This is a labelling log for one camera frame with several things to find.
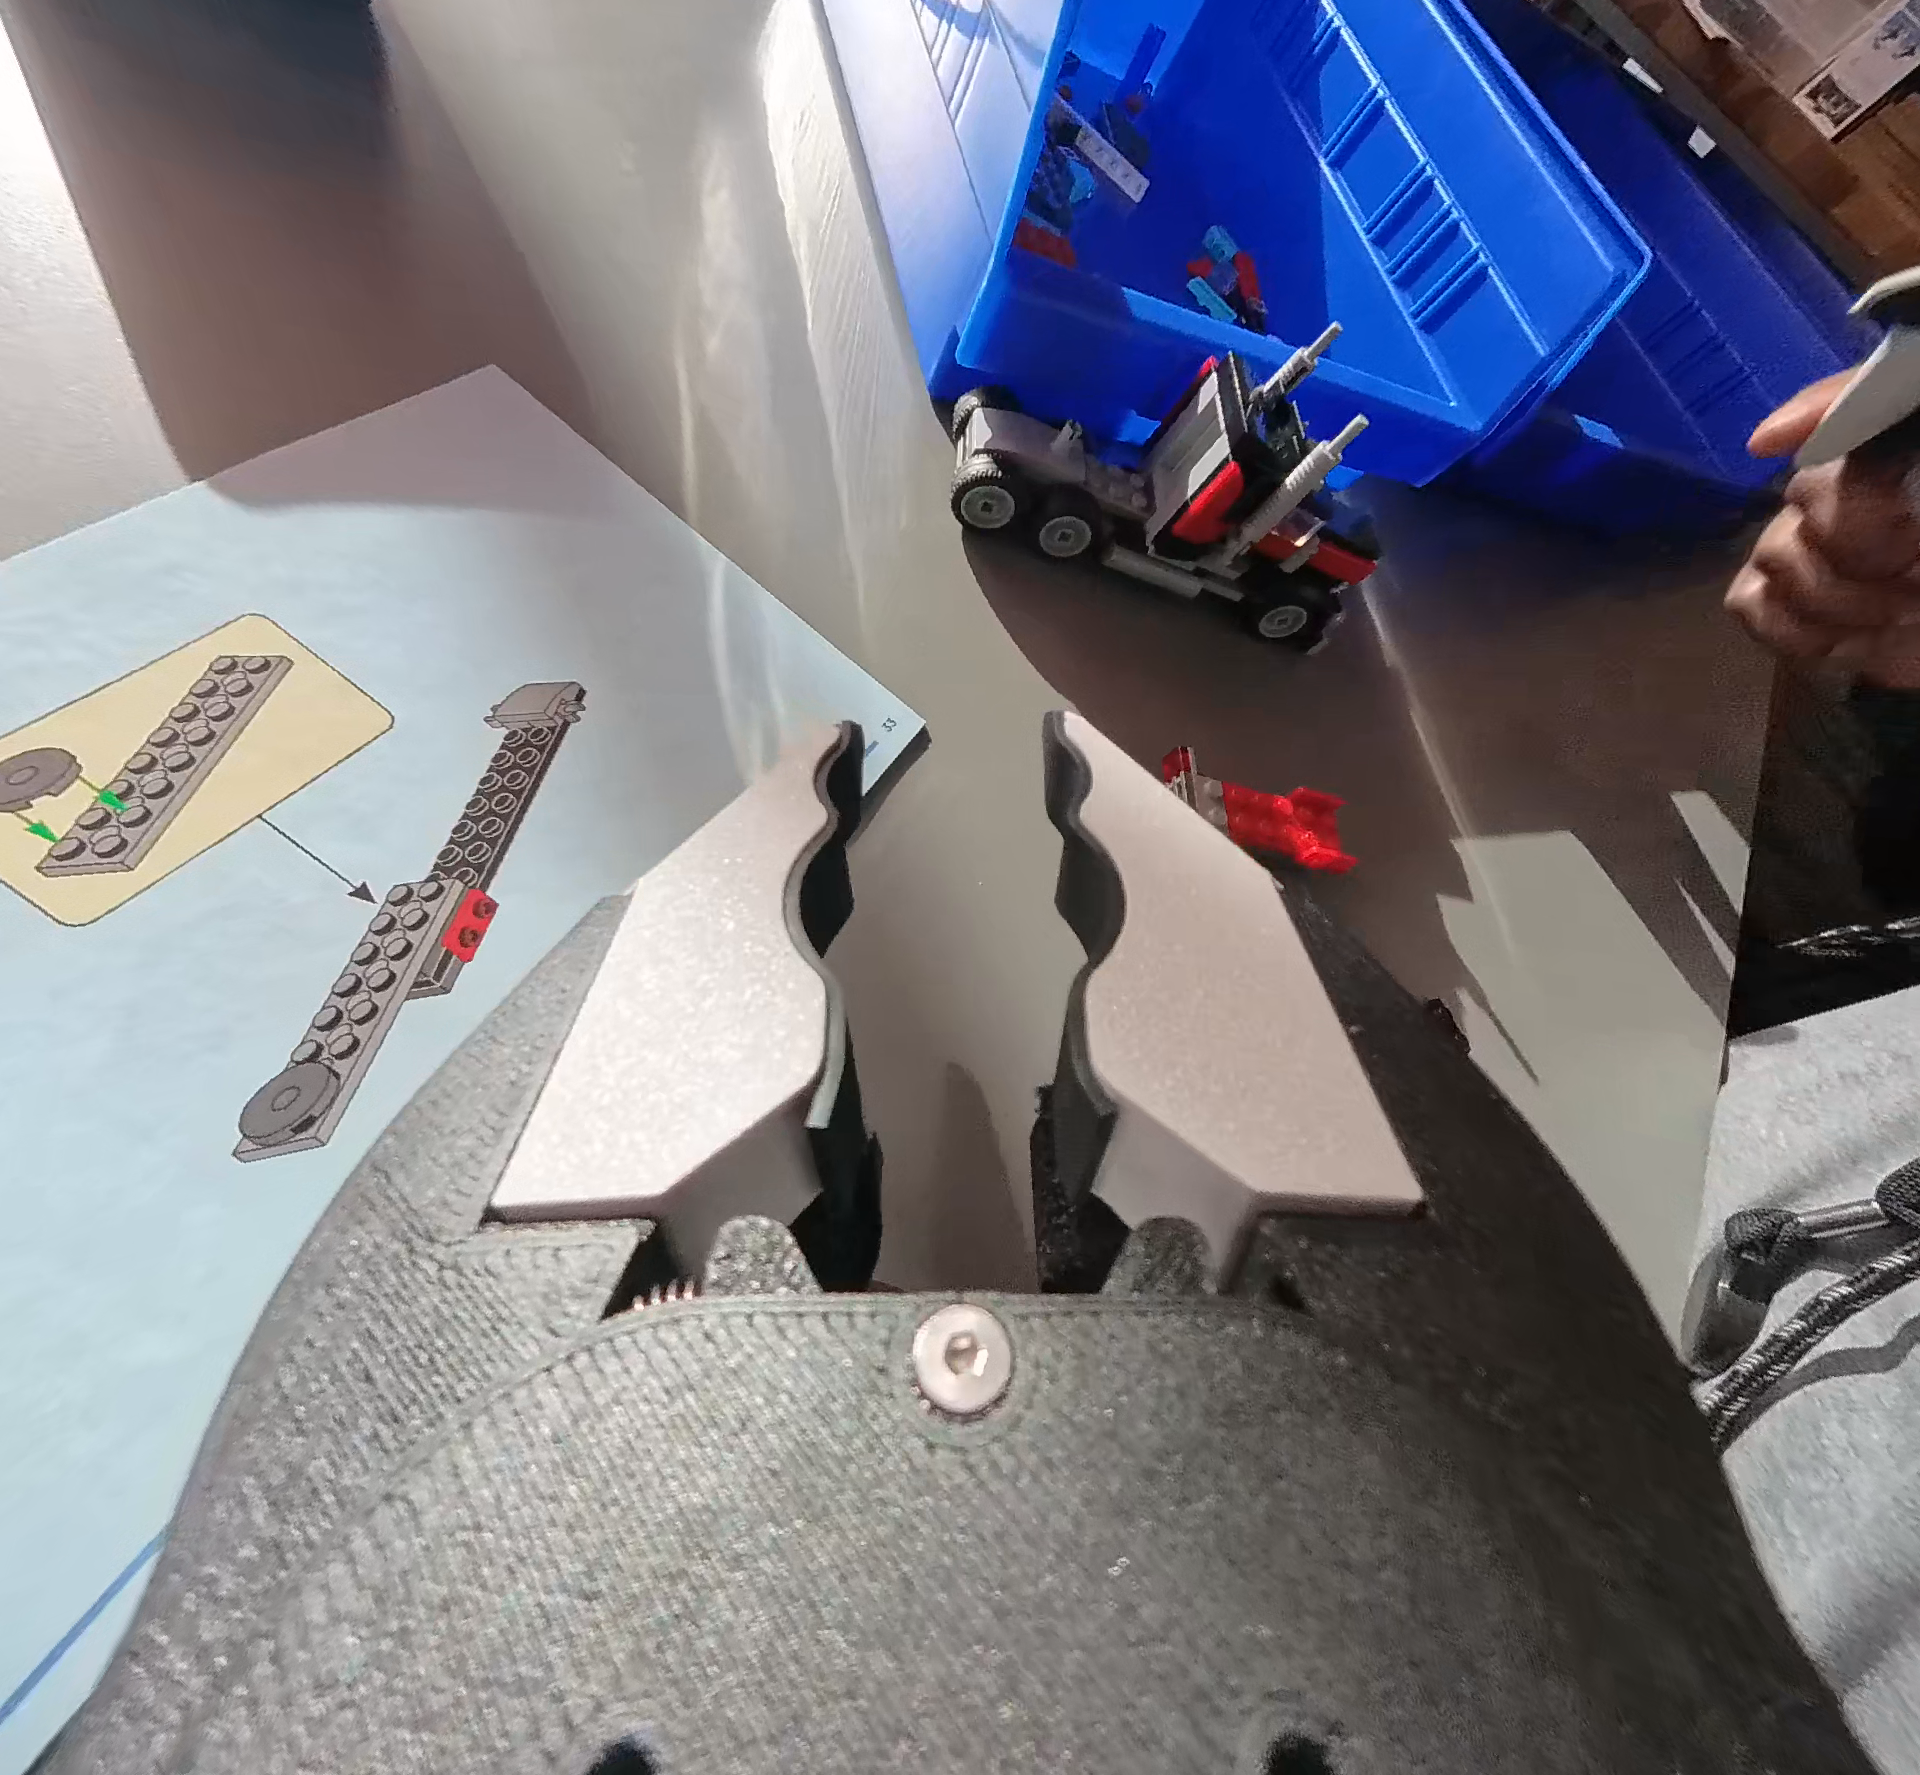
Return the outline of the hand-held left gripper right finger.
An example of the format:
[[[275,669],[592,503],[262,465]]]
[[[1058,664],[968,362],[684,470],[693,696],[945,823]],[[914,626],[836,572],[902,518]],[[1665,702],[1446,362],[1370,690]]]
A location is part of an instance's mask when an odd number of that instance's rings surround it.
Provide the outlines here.
[[[1085,951],[1030,1142],[1044,1289],[1097,1289],[1153,1219],[1232,1275],[1269,1218],[1413,1218],[1423,1190],[1269,868],[1075,713],[1045,719],[1044,777]]]

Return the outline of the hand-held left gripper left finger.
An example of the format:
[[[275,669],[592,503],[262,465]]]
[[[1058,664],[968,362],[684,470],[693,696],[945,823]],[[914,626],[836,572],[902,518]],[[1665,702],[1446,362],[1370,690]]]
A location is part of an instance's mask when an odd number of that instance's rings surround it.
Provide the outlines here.
[[[881,1244],[847,1003],[859,725],[797,736],[634,884],[489,1202],[512,1227],[652,1223],[681,1269],[732,1219],[777,1221],[828,1290]]]

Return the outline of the small red brick assembly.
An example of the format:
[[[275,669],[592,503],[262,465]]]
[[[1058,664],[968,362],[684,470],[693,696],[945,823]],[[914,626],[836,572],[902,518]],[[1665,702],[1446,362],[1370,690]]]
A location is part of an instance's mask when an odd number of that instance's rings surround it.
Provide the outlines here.
[[[1189,746],[1164,756],[1159,774],[1181,802],[1245,854],[1325,876],[1358,869],[1358,860],[1339,836],[1338,818],[1345,802],[1334,794],[1308,786],[1269,794],[1216,780],[1198,769]]]

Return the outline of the light blue instruction booklet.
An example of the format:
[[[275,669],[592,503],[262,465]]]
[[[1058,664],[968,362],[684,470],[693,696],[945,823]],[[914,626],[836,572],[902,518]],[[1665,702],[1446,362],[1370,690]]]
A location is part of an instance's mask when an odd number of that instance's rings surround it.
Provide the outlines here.
[[[866,786],[925,721],[502,370],[5,562],[5,756],[90,814],[223,653],[293,671],[134,874],[42,876],[5,816],[5,1772],[102,1676],[262,1310],[421,1082],[602,898],[810,725]],[[381,898],[423,871],[524,683],[585,717],[493,882],[479,967],[397,1015],[322,1149],[244,1164]]]

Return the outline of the blue plastic bin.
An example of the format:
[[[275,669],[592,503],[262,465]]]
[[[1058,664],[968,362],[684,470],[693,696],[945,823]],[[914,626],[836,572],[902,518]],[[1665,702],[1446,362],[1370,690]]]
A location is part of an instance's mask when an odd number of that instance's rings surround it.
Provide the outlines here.
[[[1426,486],[1537,413],[1649,247],[1463,0],[821,0],[929,393],[1001,385],[1144,444],[1202,362],[1260,374],[1328,324],[1303,393],[1361,470]],[[1013,247],[1062,59],[1116,78],[1167,35],[1148,200]],[[1208,319],[1208,226],[1253,257],[1269,334]]]
[[[1729,156],[1530,0],[1463,0],[1649,247],[1649,271],[1540,403],[1443,488],[1600,539],[1732,531],[1779,462],[1746,452],[1778,405],[1873,347],[1853,295]]]

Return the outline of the grey desk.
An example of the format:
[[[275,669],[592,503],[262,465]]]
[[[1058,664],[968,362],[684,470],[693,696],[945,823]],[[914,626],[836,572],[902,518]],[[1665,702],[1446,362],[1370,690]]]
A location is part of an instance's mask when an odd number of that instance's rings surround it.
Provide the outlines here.
[[[962,536],[817,0],[5,0],[5,545],[498,366],[902,696],[833,954],[885,1269],[1027,1283],[1075,943],[1044,710],[1348,802],[1324,903],[1443,999],[1676,1329],[1769,669],[1737,541],[1372,484],[1314,658]]]

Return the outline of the person's right hand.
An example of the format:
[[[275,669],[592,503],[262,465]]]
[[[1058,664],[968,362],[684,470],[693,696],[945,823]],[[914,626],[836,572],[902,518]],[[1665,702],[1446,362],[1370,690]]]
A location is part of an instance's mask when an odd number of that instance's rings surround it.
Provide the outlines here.
[[[1724,608],[1761,646],[1854,683],[1919,688],[1916,419],[1822,466],[1795,466],[1783,506]]]

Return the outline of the person's dark jacket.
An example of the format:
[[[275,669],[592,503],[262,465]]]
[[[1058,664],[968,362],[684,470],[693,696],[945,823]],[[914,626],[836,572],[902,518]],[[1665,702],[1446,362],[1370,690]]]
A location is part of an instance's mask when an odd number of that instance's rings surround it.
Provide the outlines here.
[[[1795,667],[1773,688],[1726,1035],[1919,985],[1919,696]]]

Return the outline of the red and black toy truck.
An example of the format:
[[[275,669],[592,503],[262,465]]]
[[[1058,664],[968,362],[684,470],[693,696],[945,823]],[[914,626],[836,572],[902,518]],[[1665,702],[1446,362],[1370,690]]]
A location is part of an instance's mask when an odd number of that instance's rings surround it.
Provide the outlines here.
[[[1316,653],[1378,565],[1366,533],[1338,529],[1324,501],[1368,419],[1314,443],[1295,403],[1339,334],[1331,324],[1264,380],[1236,352],[1212,356],[1133,465],[1075,419],[1050,424],[1009,390],[974,390],[952,415],[952,511],[975,536],[1211,598],[1258,641]]]

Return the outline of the person's grey sweatshirt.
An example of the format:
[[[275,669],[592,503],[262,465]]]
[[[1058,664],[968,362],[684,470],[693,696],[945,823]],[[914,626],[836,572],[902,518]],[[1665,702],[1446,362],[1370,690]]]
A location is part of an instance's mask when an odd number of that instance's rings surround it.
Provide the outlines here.
[[[1916,991],[1744,1038],[1712,1128],[1688,1358],[1726,1223],[1865,1204],[1919,1149]],[[1880,1772],[1919,1769],[1919,1293],[1880,1294],[1767,1386],[1722,1454],[1761,1567]]]

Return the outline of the pile of loose toy bricks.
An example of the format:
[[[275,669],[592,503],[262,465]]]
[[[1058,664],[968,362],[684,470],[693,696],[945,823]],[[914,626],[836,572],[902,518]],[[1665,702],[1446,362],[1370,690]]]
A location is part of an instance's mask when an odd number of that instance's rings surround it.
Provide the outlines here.
[[[1152,145],[1144,112],[1167,35],[1146,27],[1116,78],[1075,52],[1062,59],[1013,247],[1058,268],[1079,268],[1075,231],[1094,218],[1123,220],[1148,200]],[[1187,298],[1208,319],[1269,334],[1269,306],[1251,253],[1224,226],[1208,226],[1187,262]]]

